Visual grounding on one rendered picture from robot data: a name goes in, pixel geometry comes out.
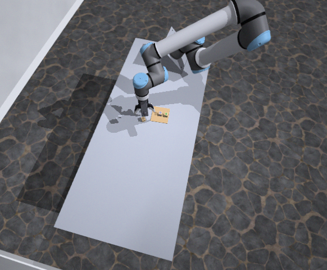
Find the tan flat mat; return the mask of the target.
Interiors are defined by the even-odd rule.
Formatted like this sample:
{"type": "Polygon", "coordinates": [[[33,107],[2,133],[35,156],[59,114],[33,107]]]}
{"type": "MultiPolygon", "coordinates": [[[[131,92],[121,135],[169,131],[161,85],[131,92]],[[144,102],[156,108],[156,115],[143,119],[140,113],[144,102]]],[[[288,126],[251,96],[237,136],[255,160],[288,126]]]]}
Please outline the tan flat mat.
{"type": "Polygon", "coordinates": [[[168,118],[169,118],[169,112],[170,109],[168,108],[163,108],[163,107],[156,107],[154,106],[154,109],[156,112],[152,111],[152,116],[151,116],[151,121],[153,122],[159,122],[159,123],[166,123],[168,122],[168,118]],[[162,116],[158,115],[158,112],[162,111],[162,116]],[[168,113],[168,117],[164,117],[164,113],[168,113]]]}

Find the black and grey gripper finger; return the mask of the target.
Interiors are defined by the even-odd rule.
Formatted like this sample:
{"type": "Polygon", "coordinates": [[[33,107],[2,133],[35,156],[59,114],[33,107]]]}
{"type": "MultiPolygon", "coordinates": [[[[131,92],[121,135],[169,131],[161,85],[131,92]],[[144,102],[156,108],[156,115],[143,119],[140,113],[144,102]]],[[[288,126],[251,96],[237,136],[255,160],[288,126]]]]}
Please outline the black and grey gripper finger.
{"type": "Polygon", "coordinates": [[[152,110],[153,112],[156,112],[153,105],[152,105],[152,103],[149,103],[149,109],[152,110]]]}
{"type": "Polygon", "coordinates": [[[139,106],[138,105],[136,105],[135,106],[135,110],[134,110],[134,115],[137,113],[137,111],[139,111],[140,110],[140,108],[139,108],[139,106]]]}

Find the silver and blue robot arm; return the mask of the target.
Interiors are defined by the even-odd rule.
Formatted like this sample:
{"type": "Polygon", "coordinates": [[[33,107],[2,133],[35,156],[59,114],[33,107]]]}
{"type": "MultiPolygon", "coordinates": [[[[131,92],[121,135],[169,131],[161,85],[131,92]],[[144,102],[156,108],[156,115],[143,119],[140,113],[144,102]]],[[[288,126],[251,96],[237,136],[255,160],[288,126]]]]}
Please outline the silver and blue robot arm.
{"type": "Polygon", "coordinates": [[[257,0],[231,0],[228,6],[159,42],[145,44],[140,53],[148,73],[137,73],[133,78],[134,94],[140,100],[142,116],[148,116],[149,89],[169,78],[166,68],[160,63],[161,58],[170,54],[177,60],[185,53],[192,73],[196,74],[210,68],[211,62],[243,50],[256,49],[271,39],[264,11],[257,0]],[[230,24],[241,24],[242,29],[208,48],[203,47],[205,36],[230,24]]]}

